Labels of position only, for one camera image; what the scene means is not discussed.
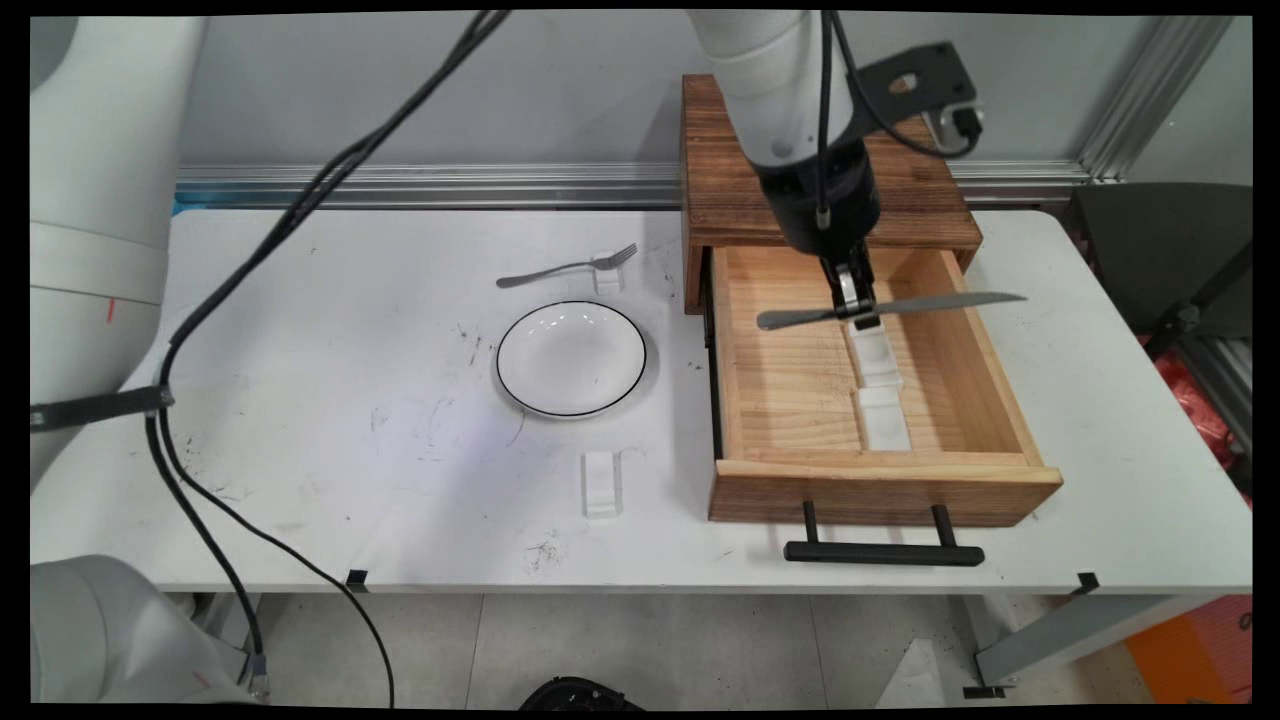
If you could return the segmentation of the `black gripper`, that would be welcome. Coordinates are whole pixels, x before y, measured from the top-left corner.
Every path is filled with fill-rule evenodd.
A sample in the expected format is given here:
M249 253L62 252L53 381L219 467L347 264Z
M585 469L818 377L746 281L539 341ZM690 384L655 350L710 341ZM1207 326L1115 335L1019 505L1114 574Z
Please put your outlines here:
M785 167L755 163L762 191L785 241L799 252L822 258L833 313L850 313L851 331L881 327L874 272L867 238L881 218L870 154L863 140L841 141L828 151L826 174L829 223L818 225L818 159ZM849 258L846 263L832 258Z

